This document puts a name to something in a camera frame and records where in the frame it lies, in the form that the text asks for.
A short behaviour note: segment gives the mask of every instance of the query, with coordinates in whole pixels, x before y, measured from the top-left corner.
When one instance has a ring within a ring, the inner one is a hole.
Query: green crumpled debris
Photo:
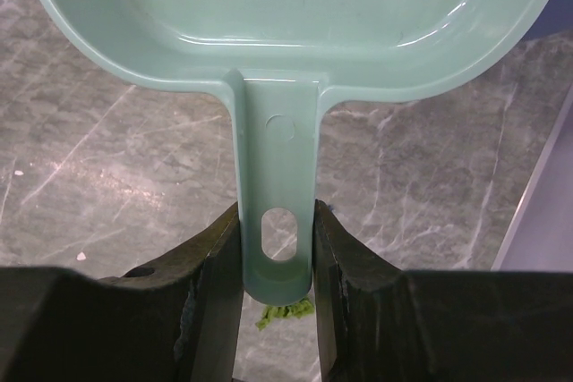
[[[259,331],[275,318],[302,318],[314,313],[314,305],[308,297],[288,306],[267,306],[261,315],[261,320],[255,324]]]

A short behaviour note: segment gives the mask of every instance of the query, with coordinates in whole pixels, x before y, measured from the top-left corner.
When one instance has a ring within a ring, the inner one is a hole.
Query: dustpan handle
[[[318,83],[245,79],[233,87],[244,288],[257,301],[283,306],[302,299],[312,282]],[[297,222],[296,254],[287,261],[262,250],[261,220],[273,208],[289,210]]]

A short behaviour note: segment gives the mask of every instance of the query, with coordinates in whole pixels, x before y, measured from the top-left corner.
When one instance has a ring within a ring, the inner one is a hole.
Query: gray marble surface
[[[141,89],[71,46],[38,0],[0,0],[0,264],[120,276],[235,201],[230,119],[200,94]],[[491,266],[573,81],[573,32],[406,105],[347,103],[321,127],[318,197],[399,267]],[[265,247],[294,246],[282,216]],[[319,380],[314,318],[259,333],[245,297],[235,374]]]

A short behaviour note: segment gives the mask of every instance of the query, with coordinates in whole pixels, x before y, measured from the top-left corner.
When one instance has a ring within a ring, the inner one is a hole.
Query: handle hole
[[[276,261],[296,254],[296,218],[290,210],[273,208],[261,220],[262,251]]]

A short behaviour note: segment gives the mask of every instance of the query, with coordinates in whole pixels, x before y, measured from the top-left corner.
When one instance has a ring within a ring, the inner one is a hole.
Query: green object
[[[314,305],[308,297],[287,306],[266,306],[262,312],[261,320],[255,325],[259,330],[265,328],[275,318],[302,318],[314,313]]]
[[[548,0],[40,0],[87,57],[151,89],[206,92],[233,120],[243,279],[256,300],[301,300],[312,279],[319,129],[346,100],[406,102],[495,64]],[[262,251],[272,208],[296,255]]]

